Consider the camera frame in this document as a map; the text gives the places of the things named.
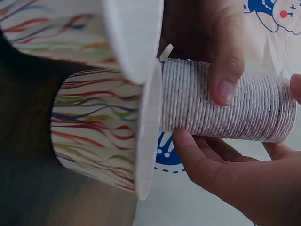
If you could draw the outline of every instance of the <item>dark wooden surface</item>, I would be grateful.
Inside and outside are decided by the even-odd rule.
[[[52,150],[52,101],[87,67],[18,53],[0,35],[0,225],[131,226],[136,198],[63,168]]]

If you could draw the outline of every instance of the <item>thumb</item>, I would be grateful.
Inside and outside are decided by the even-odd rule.
[[[290,87],[296,101],[301,105],[301,75],[294,74],[291,77]]]
[[[209,90],[214,102],[232,102],[238,79],[244,71],[243,6],[225,7],[213,27],[214,58],[210,66]]]

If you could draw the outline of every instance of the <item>hand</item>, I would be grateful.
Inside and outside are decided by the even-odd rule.
[[[211,62],[209,90],[218,105],[231,103],[244,70],[242,0],[165,0],[159,54]]]
[[[301,104],[301,76],[291,90]],[[174,130],[174,148],[190,179],[260,226],[301,225],[301,152],[263,144],[271,161],[242,156],[221,139]]]

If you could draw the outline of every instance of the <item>cartoon bear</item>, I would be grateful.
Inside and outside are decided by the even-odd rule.
[[[283,28],[295,35],[301,33],[301,0],[244,0],[244,13],[256,13],[270,32]]]

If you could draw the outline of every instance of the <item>red dot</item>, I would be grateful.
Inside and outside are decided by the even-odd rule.
[[[282,19],[285,19],[285,18],[287,18],[287,11],[285,11],[285,10],[282,10],[281,12],[280,12],[280,17],[282,18]]]

